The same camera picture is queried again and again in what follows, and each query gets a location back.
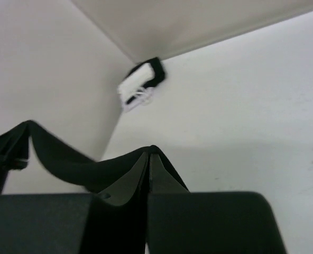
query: black strap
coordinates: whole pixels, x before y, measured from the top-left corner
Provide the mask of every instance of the black strap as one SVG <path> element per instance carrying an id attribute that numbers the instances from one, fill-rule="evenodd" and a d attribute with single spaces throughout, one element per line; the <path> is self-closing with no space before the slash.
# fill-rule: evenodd
<path id="1" fill-rule="evenodd" d="M 29 158 L 29 137 L 45 169 L 59 179 L 100 192 L 131 170 L 142 153 L 156 153 L 167 172 L 185 189 L 171 162 L 157 147 L 141 147 L 114 159 L 95 162 L 34 121 L 23 122 L 0 136 L 0 167 L 23 169 Z"/>

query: ceiling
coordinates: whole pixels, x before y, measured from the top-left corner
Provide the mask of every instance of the ceiling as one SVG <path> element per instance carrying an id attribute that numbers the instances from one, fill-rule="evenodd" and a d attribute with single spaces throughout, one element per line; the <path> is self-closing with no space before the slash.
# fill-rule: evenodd
<path id="1" fill-rule="evenodd" d="M 134 62 L 170 58 L 313 10 L 313 0 L 72 0 Z"/>

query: white cable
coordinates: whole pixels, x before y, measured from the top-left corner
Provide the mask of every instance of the white cable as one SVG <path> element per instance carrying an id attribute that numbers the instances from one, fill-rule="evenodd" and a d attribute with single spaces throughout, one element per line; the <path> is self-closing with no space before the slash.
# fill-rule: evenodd
<path id="1" fill-rule="evenodd" d="M 125 101 L 122 100 L 122 108 L 124 112 L 128 112 L 133 108 L 137 107 L 138 105 L 147 105 L 151 103 L 153 95 L 153 87 L 148 87 L 145 89 L 144 87 L 139 87 L 131 97 L 135 99 L 131 101 L 129 104 L 126 104 Z"/>

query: white wall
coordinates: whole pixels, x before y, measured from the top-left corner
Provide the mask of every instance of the white wall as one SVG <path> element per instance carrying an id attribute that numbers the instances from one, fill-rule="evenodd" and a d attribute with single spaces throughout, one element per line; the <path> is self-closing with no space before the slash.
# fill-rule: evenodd
<path id="1" fill-rule="evenodd" d="M 72 0 L 134 61 L 163 59 L 313 10 L 313 0 Z"/>
<path id="2" fill-rule="evenodd" d="M 116 86 L 132 66 L 69 0 L 0 0 L 0 134 L 34 119 L 100 159 L 121 113 Z M 80 190 L 31 155 L 5 193 Z"/>
<path id="3" fill-rule="evenodd" d="M 256 191 L 289 254 L 313 254 L 313 12 L 163 62 L 104 158 L 155 144 L 191 192 Z"/>

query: black fabric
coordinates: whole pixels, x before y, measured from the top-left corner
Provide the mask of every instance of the black fabric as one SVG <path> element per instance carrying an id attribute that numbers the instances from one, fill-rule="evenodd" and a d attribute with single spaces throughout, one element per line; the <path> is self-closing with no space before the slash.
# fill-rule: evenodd
<path id="1" fill-rule="evenodd" d="M 138 64 L 137 66 L 135 66 L 132 70 L 130 70 L 130 72 L 128 73 L 128 75 L 126 76 L 129 77 L 132 73 L 134 73 L 135 71 L 137 71 L 142 65 L 149 63 L 153 70 L 154 70 L 154 78 L 152 80 L 147 81 L 145 84 L 142 85 L 143 88 L 149 88 L 149 87 L 156 87 L 159 83 L 163 82 L 166 78 L 166 72 L 162 66 L 162 63 L 160 61 L 160 59 L 158 57 L 149 59 L 145 62 L 142 62 L 140 64 Z M 126 102 L 126 104 L 131 103 L 132 101 L 134 101 L 136 98 L 135 97 L 131 97 L 128 99 L 128 101 Z"/>
<path id="2" fill-rule="evenodd" d="M 47 171 L 99 194 L 0 195 L 2 254 L 143 254 L 147 228 L 155 254 L 285 253 L 273 213 L 261 195 L 186 193 L 157 146 L 95 162 L 36 122 L 26 121 L 0 136 L 1 184 L 7 170 L 26 167 L 29 137 Z M 163 194 L 153 194 L 154 189 Z M 122 202 L 112 202 L 122 194 Z"/>
<path id="3" fill-rule="evenodd" d="M 95 162 L 68 146 L 34 121 L 26 121 L 0 136 L 0 164 L 9 169 L 17 168 L 29 158 L 29 137 L 36 155 L 54 176 L 66 182 L 86 186 L 100 192 L 127 173 L 143 152 L 157 153 L 166 170 L 186 188 L 181 177 L 165 154 L 157 147 L 141 147 L 114 159 Z"/>
<path id="4" fill-rule="evenodd" d="M 286 253 L 260 194 L 151 194 L 148 201 L 150 254 Z"/>

